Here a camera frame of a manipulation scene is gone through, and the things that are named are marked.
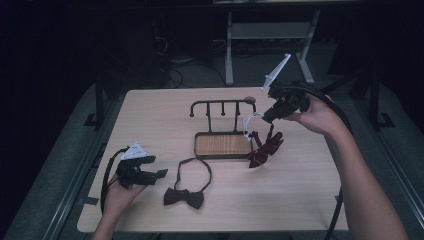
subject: person's right hand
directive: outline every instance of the person's right hand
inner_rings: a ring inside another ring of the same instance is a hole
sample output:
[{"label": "person's right hand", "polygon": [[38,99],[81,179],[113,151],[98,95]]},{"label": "person's right hand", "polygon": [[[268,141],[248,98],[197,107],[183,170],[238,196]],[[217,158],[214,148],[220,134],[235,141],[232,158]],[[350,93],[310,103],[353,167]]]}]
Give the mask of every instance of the person's right hand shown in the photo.
[{"label": "person's right hand", "polygon": [[310,94],[306,94],[306,98],[310,102],[306,112],[294,112],[284,119],[296,121],[310,131],[324,136],[332,136],[337,132],[347,130],[340,117],[327,104]]}]

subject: black bow tie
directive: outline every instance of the black bow tie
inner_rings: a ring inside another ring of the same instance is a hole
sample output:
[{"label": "black bow tie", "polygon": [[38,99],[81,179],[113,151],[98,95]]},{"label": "black bow tie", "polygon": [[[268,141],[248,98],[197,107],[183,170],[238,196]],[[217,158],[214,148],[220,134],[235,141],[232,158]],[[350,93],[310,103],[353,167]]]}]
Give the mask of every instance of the black bow tie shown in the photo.
[{"label": "black bow tie", "polygon": [[171,205],[178,201],[184,200],[188,205],[194,207],[195,209],[199,209],[203,203],[203,192],[189,192],[187,189],[185,190],[175,190],[172,188],[168,188],[165,192],[165,196],[163,197],[163,204]]},{"label": "black bow tie", "polygon": [[[177,190],[177,184],[181,180],[181,176],[180,176],[181,165],[193,160],[200,161],[208,169],[208,172],[209,172],[208,183],[198,192],[190,192],[187,189]],[[189,159],[181,161],[178,164],[177,181],[174,184],[174,189],[168,188],[168,190],[166,190],[165,195],[163,196],[163,205],[165,206],[171,205],[178,201],[184,200],[187,202],[188,205],[194,207],[195,209],[199,209],[200,206],[202,206],[203,204],[203,199],[204,199],[203,191],[209,186],[209,184],[211,183],[211,180],[212,180],[212,169],[209,167],[209,165],[205,161],[196,159],[196,158],[189,158]]]}]

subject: brown bow tie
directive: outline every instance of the brown bow tie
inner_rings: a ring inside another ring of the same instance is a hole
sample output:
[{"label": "brown bow tie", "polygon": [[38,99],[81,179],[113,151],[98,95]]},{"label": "brown bow tie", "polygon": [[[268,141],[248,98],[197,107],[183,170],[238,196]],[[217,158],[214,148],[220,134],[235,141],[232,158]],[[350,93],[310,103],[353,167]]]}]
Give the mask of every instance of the brown bow tie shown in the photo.
[{"label": "brown bow tie", "polygon": [[[209,172],[209,181],[208,181],[208,183],[206,184],[206,186],[204,186],[198,192],[190,192],[187,189],[177,190],[177,184],[181,180],[181,176],[180,176],[181,165],[183,165],[185,163],[188,163],[190,161],[193,161],[193,160],[200,161],[208,169],[208,172]],[[166,190],[165,195],[163,196],[163,205],[165,205],[165,206],[166,205],[171,205],[171,204],[174,204],[174,203],[176,203],[178,201],[184,200],[191,207],[193,207],[195,209],[199,209],[200,206],[202,206],[203,200],[204,200],[203,191],[209,186],[209,184],[211,183],[211,180],[212,180],[212,170],[211,170],[211,168],[209,167],[209,165],[205,161],[200,160],[200,159],[196,159],[196,158],[189,158],[189,159],[186,159],[186,160],[181,161],[178,164],[177,181],[174,184],[174,189],[168,188],[168,190]]]},{"label": "brown bow tie", "polygon": [[199,209],[203,203],[203,192],[189,192],[187,189],[184,190],[175,190],[172,188],[168,188],[165,192],[165,196],[163,197],[163,204],[171,205],[178,201],[184,200],[188,205],[194,207],[195,209]]},{"label": "brown bow tie", "polygon": [[258,132],[252,132],[258,149],[247,154],[247,159],[250,160],[249,168],[259,167],[264,164],[268,160],[268,155],[274,155],[283,143],[283,134],[277,132],[275,136],[272,137],[272,130],[274,130],[274,124],[271,124],[265,144],[262,144],[259,139]]}]

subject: red bow tie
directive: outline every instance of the red bow tie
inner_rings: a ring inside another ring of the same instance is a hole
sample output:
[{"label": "red bow tie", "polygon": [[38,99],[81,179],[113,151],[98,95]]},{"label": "red bow tie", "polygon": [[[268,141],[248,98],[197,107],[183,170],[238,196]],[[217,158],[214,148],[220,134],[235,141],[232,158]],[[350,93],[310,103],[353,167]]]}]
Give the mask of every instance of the red bow tie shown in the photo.
[{"label": "red bow tie", "polygon": [[271,137],[272,130],[274,130],[274,124],[271,124],[265,144],[262,144],[259,139],[258,132],[252,132],[252,136],[258,145],[258,149],[247,154],[247,159],[250,160],[249,168],[259,167],[264,164],[268,160],[268,155],[274,155],[280,145],[284,142],[283,134],[281,132],[277,132],[275,136]]}]

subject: cable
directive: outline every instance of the cable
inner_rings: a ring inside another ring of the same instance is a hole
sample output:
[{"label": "cable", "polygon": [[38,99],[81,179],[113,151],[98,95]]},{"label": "cable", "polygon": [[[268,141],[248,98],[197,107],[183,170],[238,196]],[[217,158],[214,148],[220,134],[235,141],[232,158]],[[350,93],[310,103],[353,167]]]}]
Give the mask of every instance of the cable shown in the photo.
[{"label": "cable", "polygon": [[159,54],[160,56],[166,56],[166,52],[168,51],[168,41],[166,41],[165,38],[163,37],[155,37],[155,39],[158,41],[158,44],[160,44],[160,41],[163,41],[165,43],[165,46],[163,47],[163,50],[161,51],[157,51],[157,54]]},{"label": "cable", "polygon": [[184,81],[184,76],[183,76],[183,74],[180,72],[180,71],[178,71],[178,70],[176,70],[176,69],[173,69],[173,68],[171,68],[171,69],[169,69],[169,71],[174,71],[174,72],[176,72],[178,75],[180,75],[180,81],[175,81],[172,77],[171,77],[171,75],[169,75],[168,74],[168,76],[169,76],[169,79],[172,81],[172,83],[174,84],[174,89],[175,88],[179,88],[182,84],[183,84],[183,81]]},{"label": "cable", "polygon": [[[293,89],[293,90],[300,90],[303,91],[305,93],[309,93],[312,96],[317,97],[318,99],[320,99],[321,101],[323,101],[325,104],[327,104],[327,106],[330,107],[331,110],[333,110],[339,117],[340,119],[343,121],[343,123],[346,125],[346,127],[348,128],[349,132],[351,134],[353,134],[352,131],[352,126],[349,122],[349,119],[347,118],[346,114],[333,102],[331,101],[329,98],[327,98],[322,92],[317,91],[317,90],[312,90],[308,87],[302,87],[302,86],[293,86],[293,85],[289,85],[289,86],[279,86],[278,89],[283,90],[283,89]],[[339,191],[339,197],[337,198],[337,204],[336,204],[336,208],[334,209],[334,213],[333,213],[333,217],[331,219],[331,223],[330,226],[327,230],[327,234],[325,236],[325,240],[329,240],[334,232],[334,229],[336,227],[336,223],[340,214],[340,210],[341,210],[341,206],[343,204],[343,192],[342,192],[342,188],[340,187],[340,191]]]},{"label": "cable", "polygon": [[116,158],[116,156],[118,156],[118,154],[126,152],[129,148],[130,147],[126,147],[126,148],[123,148],[123,149],[117,151],[113,155],[113,157],[111,157],[109,159],[109,163],[107,164],[105,175],[103,176],[102,191],[101,191],[101,195],[100,195],[100,209],[102,210],[102,214],[103,214],[103,211],[105,209],[105,199],[106,199],[107,189],[109,187],[107,182],[109,180],[109,174],[110,174],[110,170],[112,169],[113,162],[115,161],[115,158]]},{"label": "cable", "polygon": [[222,76],[222,74],[215,68],[215,67],[213,67],[213,66],[211,66],[211,65],[209,65],[209,64],[205,64],[205,63],[190,63],[190,64],[182,64],[182,65],[179,65],[179,66],[177,66],[177,67],[188,67],[188,66],[205,66],[205,67],[208,67],[208,68],[210,68],[210,69],[212,69],[212,70],[214,70],[217,74],[218,74],[218,76],[219,76],[219,78],[221,79],[221,81],[224,83],[224,85],[226,86],[226,83],[225,83],[225,79],[224,79],[224,77]]},{"label": "cable", "polygon": [[[249,47],[254,49],[253,53],[249,53]],[[235,58],[251,58],[255,57],[259,54],[259,49],[253,45],[242,46],[242,48],[234,48],[233,50],[233,56]]]},{"label": "cable", "polygon": [[212,49],[212,56],[213,57],[220,57],[222,55],[225,54],[226,49],[227,49],[227,41],[226,40],[214,40],[214,43],[220,43],[222,42],[222,44],[220,44],[218,47],[214,47]]},{"label": "cable", "polygon": [[114,184],[116,181],[118,181],[120,179],[120,177],[118,177],[118,178],[116,178],[115,180],[113,180],[112,182],[110,182],[108,185],[107,185],[107,188],[109,189],[109,187],[110,186],[112,186],[112,184]]}]

